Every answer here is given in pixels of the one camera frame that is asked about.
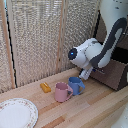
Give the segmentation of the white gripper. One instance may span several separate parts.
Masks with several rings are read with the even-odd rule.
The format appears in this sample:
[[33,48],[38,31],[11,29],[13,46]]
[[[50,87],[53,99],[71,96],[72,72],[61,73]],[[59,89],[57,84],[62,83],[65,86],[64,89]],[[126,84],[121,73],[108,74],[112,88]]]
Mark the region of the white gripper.
[[92,67],[91,65],[88,65],[86,66],[81,72],[80,72],[80,75],[79,77],[84,79],[84,80],[87,80],[92,72],[92,69],[94,70],[94,72],[98,72],[98,73],[101,73],[101,74],[104,74],[104,72],[102,71],[97,71],[97,70],[101,70],[100,68],[97,68],[97,67]]

